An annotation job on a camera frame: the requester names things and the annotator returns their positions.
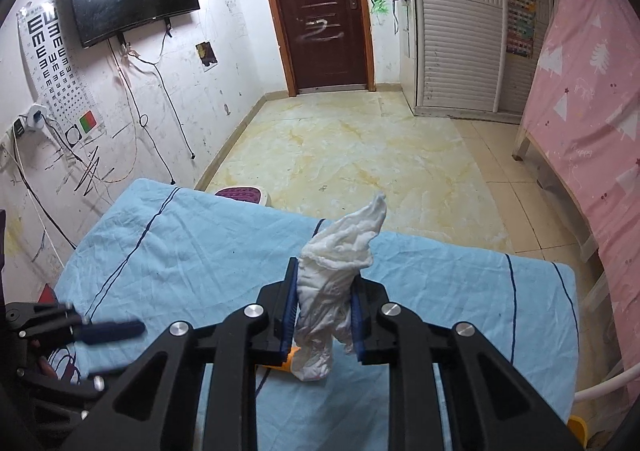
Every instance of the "pink blanket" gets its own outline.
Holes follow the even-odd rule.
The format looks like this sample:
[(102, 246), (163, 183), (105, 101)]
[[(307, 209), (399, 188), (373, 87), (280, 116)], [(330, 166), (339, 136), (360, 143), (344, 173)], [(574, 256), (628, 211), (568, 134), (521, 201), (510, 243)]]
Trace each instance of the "pink blanket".
[[(522, 124), (588, 218), (625, 368), (640, 362), (640, 21), (627, 0), (559, 0)], [(628, 387), (632, 399), (640, 381)]]

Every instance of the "blue bed sheet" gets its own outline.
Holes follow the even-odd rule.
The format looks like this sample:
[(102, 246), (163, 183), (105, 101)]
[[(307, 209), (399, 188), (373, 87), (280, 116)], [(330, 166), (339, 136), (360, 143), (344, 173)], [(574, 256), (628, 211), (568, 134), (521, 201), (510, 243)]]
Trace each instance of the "blue bed sheet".
[[(180, 189), (117, 279), (102, 287), (174, 189), (136, 180), (67, 263), (56, 285), (61, 301), (73, 302), (82, 314), (101, 301), (94, 320), (139, 317), (147, 326), (135, 341), (76, 345), (82, 373), (131, 362), (175, 320), (200, 327), (252, 303), (262, 285), (284, 277), (289, 257), (299, 254), (318, 223)], [(472, 322), (507, 358), (513, 345), (515, 367), (568, 419), (578, 363), (569, 267), (558, 264), (559, 275), (546, 261), (511, 256), (514, 340), (514, 289), (505, 254), (391, 232), (382, 232), (371, 248), (374, 264), (364, 277), (383, 283), (393, 301), (427, 322)], [(257, 398), (257, 414), (260, 449), (386, 450), (387, 367), (362, 367), (336, 347), (334, 369), (324, 381), (300, 383), (288, 373), (271, 373)]]

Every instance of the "eye chart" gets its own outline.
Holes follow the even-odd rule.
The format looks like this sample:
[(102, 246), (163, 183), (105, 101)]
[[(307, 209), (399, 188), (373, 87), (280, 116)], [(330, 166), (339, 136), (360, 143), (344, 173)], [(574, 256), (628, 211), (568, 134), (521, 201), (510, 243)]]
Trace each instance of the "eye chart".
[(102, 117), (66, 48), (53, 0), (20, 9), (17, 17), (24, 58), (41, 104), (49, 108), (70, 147), (84, 144), (102, 129)]

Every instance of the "floor tile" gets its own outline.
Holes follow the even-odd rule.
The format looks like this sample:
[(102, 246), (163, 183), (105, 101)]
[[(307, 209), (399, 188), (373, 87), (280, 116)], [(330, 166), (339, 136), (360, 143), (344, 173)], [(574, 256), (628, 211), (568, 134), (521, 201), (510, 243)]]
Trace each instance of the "floor tile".
[(478, 130), (474, 127), (474, 124), (470, 120), (454, 120), (453, 124), (456, 126), (458, 133), (463, 138), (480, 138)]
[(513, 250), (517, 253), (538, 251), (540, 246), (536, 235), (511, 184), (508, 182), (488, 182), (487, 185), (491, 189), (495, 204), (507, 228)]
[(467, 137), (464, 141), (485, 182), (508, 182), (500, 164), (481, 138)]
[(545, 259), (545, 256), (542, 254), (542, 251), (523, 251), (521, 253), (516, 253), (516, 256), (534, 257), (536, 259)]
[[(342, 97), (347, 111), (340, 114)], [(414, 117), (399, 92), (265, 103), (209, 192), (242, 184), (263, 187), (275, 208), (331, 219), (361, 208), (382, 190), (386, 230), (513, 251), (492, 194), (451, 119)]]
[(562, 225), (535, 182), (513, 182), (512, 187), (542, 249), (576, 243), (574, 235)]
[(500, 122), (473, 121), (474, 127), (484, 143), (500, 164), (509, 182), (533, 182), (533, 175), (521, 161), (513, 160), (511, 152), (515, 142), (518, 126)]
[(573, 269), (578, 302), (581, 302), (591, 290), (599, 275), (595, 275), (590, 266), (580, 259), (580, 247), (578, 244), (572, 243), (562, 247), (542, 249), (542, 254), (545, 256), (546, 261), (564, 263)]

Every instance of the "door frame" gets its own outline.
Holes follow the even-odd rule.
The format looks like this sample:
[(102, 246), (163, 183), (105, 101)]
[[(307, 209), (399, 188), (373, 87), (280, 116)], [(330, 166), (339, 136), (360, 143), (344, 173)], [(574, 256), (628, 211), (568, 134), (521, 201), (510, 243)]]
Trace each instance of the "door frame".
[[(287, 31), (284, 27), (282, 18), (282, 7), (280, 0), (269, 0), (271, 9), (271, 17), (276, 31), (278, 46), (280, 47), (280, 57), (282, 58), (282, 67), (284, 68), (284, 78), (287, 81), (287, 92), (289, 97), (298, 95), (298, 86), (296, 84), (296, 76), (293, 71), (293, 62), (289, 49), (289, 39)], [(367, 90), (369, 92), (376, 91), (376, 83), (374, 79), (373, 64), (373, 40), (371, 38), (371, 20), (369, 17), (369, 0), (360, 0), (360, 16), (362, 19), (362, 29), (364, 31), (364, 51), (365, 51), (365, 71), (367, 75)]]

